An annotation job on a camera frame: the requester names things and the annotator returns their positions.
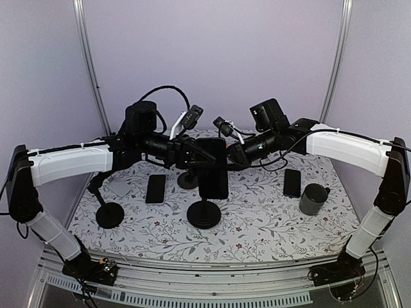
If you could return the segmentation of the tall black clamp phone stand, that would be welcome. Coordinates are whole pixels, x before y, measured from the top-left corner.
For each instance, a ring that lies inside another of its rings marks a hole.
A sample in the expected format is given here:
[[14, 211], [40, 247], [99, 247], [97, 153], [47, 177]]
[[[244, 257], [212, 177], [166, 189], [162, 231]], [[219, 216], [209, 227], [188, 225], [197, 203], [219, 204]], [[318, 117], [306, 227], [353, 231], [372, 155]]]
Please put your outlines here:
[[215, 227], [221, 220], [221, 210], [213, 202], [202, 199], [187, 209], [187, 220], [195, 228], [207, 230]]

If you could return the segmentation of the small round base phone stand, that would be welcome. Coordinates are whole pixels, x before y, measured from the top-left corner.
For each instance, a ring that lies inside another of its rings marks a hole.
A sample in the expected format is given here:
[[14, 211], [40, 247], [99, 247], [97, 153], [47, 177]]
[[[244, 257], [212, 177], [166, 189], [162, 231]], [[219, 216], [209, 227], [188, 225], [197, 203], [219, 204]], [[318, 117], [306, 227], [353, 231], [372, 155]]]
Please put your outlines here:
[[195, 175], [191, 175], [189, 172], [184, 172], [178, 176], [177, 185], [181, 189], [195, 189], [198, 187], [198, 178]]

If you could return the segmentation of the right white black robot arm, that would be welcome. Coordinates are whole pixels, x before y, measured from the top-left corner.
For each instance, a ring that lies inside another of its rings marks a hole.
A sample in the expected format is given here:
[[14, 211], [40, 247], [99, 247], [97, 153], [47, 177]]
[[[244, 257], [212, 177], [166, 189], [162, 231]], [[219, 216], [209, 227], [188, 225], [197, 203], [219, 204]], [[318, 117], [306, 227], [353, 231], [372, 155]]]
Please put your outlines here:
[[306, 118], [290, 123], [276, 99], [251, 107], [250, 113], [258, 134], [227, 148], [229, 160], [238, 169], [253, 167], [255, 161], [271, 153], [292, 151], [332, 158], [381, 177], [372, 208], [347, 240], [337, 260], [313, 266], [308, 274], [315, 286], [361, 277], [365, 273], [362, 257], [409, 204], [409, 149], [404, 140], [398, 137], [391, 141], [373, 139]]

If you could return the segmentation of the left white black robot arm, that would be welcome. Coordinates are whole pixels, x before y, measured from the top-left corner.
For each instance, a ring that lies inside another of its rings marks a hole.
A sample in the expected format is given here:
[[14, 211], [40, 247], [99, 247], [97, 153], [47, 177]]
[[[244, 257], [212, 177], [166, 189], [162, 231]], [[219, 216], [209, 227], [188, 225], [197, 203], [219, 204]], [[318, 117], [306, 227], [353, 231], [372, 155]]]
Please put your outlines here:
[[63, 274], [113, 286], [118, 272], [115, 261], [92, 260], [81, 240], [42, 206], [37, 187], [95, 173], [89, 189], [100, 203], [96, 221], [103, 228], [117, 227], [125, 215], [123, 208], [114, 202], [104, 202], [98, 190], [111, 174], [130, 168], [143, 155], [163, 161], [165, 168], [192, 169], [216, 162], [210, 152], [184, 133], [196, 125], [201, 114], [200, 107], [192, 106], [178, 118], [171, 134], [165, 135], [156, 131], [157, 120], [161, 118], [157, 105], [140, 100], [126, 108], [125, 120], [115, 135], [45, 150], [27, 150], [23, 144], [16, 146], [5, 182], [9, 215], [58, 252], [64, 262]]

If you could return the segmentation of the black phone with white edge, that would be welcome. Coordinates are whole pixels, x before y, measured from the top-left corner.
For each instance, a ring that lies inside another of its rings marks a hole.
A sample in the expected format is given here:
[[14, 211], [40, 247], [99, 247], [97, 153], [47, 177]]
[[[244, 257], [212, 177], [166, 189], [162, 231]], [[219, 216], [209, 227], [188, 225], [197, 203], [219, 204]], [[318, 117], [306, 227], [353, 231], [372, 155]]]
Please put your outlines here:
[[166, 193], [166, 175], [150, 175], [146, 190], [145, 203], [160, 205], [164, 203]]

